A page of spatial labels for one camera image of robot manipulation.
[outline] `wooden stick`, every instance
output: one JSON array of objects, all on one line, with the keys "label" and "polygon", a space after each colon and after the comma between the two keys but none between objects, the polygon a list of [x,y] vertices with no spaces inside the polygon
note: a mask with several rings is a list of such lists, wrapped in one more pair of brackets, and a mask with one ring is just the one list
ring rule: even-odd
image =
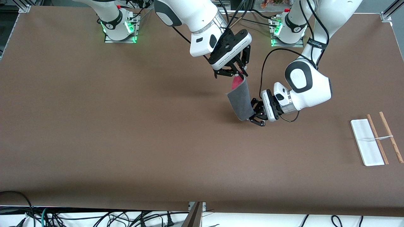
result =
[{"label": "wooden stick", "polygon": [[[386,121],[386,118],[384,117],[383,112],[379,112],[379,115],[380,115],[381,121],[382,121],[383,124],[384,124],[384,128],[386,129],[387,135],[388,135],[388,136],[392,136],[393,134],[391,133],[390,127],[389,127],[389,125],[387,124],[387,121]],[[404,163],[403,158],[401,157],[400,151],[398,150],[396,141],[394,140],[394,137],[390,137],[390,142],[391,142],[391,144],[393,145],[394,152],[396,153],[398,162],[399,162],[399,163]]]},{"label": "wooden stick", "polygon": [[[366,115],[366,117],[368,118],[369,125],[370,125],[370,128],[372,129],[373,135],[375,136],[375,138],[379,137],[377,135],[376,128],[375,128],[375,125],[373,124],[372,118],[370,118],[370,114]],[[381,157],[383,158],[384,164],[388,165],[389,161],[387,161],[387,157],[386,157],[386,154],[384,153],[383,147],[381,146],[380,140],[376,139],[376,143],[377,143],[377,146],[379,147],[379,151],[380,151]]]}]

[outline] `wooden dowel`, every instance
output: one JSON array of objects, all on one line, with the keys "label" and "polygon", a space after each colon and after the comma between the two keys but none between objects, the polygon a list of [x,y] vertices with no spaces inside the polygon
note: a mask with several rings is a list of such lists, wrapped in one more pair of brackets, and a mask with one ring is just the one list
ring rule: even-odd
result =
[{"label": "wooden dowel", "polygon": [[[375,126],[374,126],[374,124],[373,124],[372,118],[370,118],[370,114],[366,115],[366,117],[368,118],[370,128],[372,129],[372,132],[373,132],[373,136],[374,136],[375,138],[379,137],[379,136],[377,135],[376,128],[375,128]],[[384,164],[385,164],[385,165],[388,165],[388,164],[389,164],[389,161],[387,161],[387,157],[386,157],[386,154],[384,153],[383,147],[381,146],[380,140],[379,140],[379,139],[376,139],[376,143],[377,143],[377,146],[379,147],[379,151],[380,151],[381,157],[383,158]]]},{"label": "wooden dowel", "polygon": [[[383,112],[379,112],[381,121],[383,122],[384,128],[386,129],[387,135],[392,136],[393,134],[391,133],[390,127],[387,124],[386,118],[384,117]],[[393,145],[394,152],[396,153],[397,159],[399,163],[404,163],[403,158],[401,157],[400,151],[398,150],[396,141],[394,140],[394,137],[390,137],[390,142]]]}]

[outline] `gray cloth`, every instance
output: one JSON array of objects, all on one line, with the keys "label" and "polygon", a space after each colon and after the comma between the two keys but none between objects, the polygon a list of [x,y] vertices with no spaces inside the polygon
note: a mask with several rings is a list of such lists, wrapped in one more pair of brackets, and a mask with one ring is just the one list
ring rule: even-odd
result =
[{"label": "gray cloth", "polygon": [[229,98],[231,107],[240,121],[245,121],[254,115],[254,110],[251,107],[250,92],[248,90],[246,77],[244,77],[241,84],[227,94],[227,97]]}]

